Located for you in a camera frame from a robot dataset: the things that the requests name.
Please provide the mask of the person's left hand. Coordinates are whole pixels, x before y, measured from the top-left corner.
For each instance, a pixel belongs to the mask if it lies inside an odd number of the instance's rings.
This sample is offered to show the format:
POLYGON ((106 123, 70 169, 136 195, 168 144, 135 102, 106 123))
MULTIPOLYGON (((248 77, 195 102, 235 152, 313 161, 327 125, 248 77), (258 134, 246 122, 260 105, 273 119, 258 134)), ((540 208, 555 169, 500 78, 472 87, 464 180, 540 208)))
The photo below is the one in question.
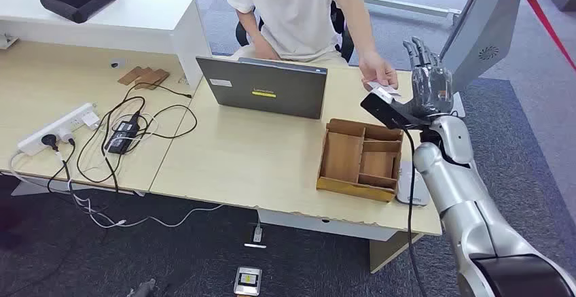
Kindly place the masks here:
POLYGON ((370 82, 398 89, 396 70, 375 51, 362 52, 359 55, 359 69, 363 75, 362 83, 367 91, 372 89, 370 82))

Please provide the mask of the person's right hand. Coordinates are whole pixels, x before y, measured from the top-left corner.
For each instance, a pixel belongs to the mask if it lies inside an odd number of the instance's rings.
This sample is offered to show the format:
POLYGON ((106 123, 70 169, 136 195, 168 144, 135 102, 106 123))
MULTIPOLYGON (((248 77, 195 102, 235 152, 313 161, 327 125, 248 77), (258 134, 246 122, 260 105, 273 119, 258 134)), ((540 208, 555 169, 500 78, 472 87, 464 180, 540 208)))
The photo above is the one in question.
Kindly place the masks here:
POLYGON ((280 60, 280 56, 270 43, 263 37, 258 36, 253 39, 253 47, 255 48, 255 56, 259 59, 266 60, 280 60))

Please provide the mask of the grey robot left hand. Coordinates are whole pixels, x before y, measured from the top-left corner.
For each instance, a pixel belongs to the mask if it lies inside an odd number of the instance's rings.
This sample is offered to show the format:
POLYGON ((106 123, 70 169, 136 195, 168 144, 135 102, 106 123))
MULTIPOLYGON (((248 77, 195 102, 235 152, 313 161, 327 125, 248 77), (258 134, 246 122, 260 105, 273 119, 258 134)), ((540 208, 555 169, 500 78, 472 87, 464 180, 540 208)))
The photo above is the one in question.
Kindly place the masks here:
POLYGON ((156 280, 150 279, 142 282, 138 287, 132 288, 126 297, 151 297, 156 290, 156 280))

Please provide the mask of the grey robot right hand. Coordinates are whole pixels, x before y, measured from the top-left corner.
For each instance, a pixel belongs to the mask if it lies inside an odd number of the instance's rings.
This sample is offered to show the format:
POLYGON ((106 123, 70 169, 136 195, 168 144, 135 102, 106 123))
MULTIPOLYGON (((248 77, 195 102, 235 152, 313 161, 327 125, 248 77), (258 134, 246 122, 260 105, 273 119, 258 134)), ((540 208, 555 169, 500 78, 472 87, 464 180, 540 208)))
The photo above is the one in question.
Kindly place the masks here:
POLYGON ((404 40, 411 66, 412 99, 393 102, 393 109, 411 124, 429 124, 448 116, 453 108, 452 74, 438 54, 430 51, 423 40, 404 40))

